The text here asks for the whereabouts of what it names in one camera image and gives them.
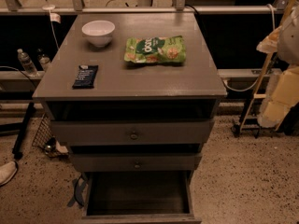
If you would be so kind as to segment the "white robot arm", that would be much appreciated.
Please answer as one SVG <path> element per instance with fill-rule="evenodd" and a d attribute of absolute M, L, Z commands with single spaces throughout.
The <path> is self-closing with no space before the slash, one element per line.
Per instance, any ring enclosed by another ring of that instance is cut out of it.
<path fill-rule="evenodd" d="M 256 48 L 278 56 L 279 75 L 270 77 L 259 109 L 258 123 L 264 128 L 279 125 L 299 103 L 299 7 Z"/>

